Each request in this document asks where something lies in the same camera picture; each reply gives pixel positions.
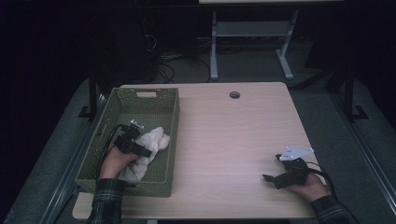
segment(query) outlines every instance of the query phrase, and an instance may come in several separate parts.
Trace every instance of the plaid shirt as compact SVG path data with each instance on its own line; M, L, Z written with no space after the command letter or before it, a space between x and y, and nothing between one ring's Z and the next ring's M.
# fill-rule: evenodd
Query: plaid shirt
M358 224L334 197L325 196L311 203L320 224Z
M122 193L126 182L118 179L100 179L92 201L87 223L121 223ZM311 203L320 224L357 224L344 206L332 196Z
M122 193L125 185L125 181L118 179L100 179L87 223L121 223Z

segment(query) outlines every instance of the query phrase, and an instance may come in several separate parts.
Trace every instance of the white object in hand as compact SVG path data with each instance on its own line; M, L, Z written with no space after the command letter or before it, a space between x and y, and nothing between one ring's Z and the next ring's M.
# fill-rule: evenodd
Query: white object in hand
M141 157L139 160L128 165L123 171L120 172L119 179L131 183L141 181L148 169L148 165L154 160L157 152L168 147L169 139L169 135L164 133L162 127L158 127L151 130L149 133L143 134L136 140L136 143L150 150L152 152L151 156L149 158Z

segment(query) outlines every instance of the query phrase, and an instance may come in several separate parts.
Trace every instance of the table top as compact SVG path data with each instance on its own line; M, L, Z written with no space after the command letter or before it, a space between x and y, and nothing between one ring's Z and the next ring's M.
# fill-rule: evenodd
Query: table top
M124 218L314 217L308 203L262 174L285 173L275 154L310 144L285 84L206 83L124 86L178 88L180 114L172 196L124 196ZM238 99L230 97L237 91ZM306 161L317 162L315 155ZM80 193L75 218L92 195Z
M232 4L232 3L320 3L343 2L344 0L199 0L200 4Z

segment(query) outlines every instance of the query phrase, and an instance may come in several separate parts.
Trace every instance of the hand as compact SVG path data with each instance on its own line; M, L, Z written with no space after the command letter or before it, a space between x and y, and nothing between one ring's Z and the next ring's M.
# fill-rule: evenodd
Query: hand
M116 146L111 144L107 157L102 164L99 179L117 178L120 171L124 169L128 163L137 159L139 159L137 155L133 153L123 154Z
M291 185L286 189L303 196L309 203L329 195L329 191L327 191L320 178L312 173L308 175L304 185Z

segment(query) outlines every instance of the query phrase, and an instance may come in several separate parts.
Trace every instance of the crate handle hole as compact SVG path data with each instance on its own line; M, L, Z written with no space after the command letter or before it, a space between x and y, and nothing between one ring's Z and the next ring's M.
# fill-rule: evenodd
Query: crate handle hole
M230 92L230 97L233 99L238 99L239 97L241 97L241 93L239 93L237 91L232 91L232 92Z
M139 98L156 98L157 92L155 91L138 91L136 96Z

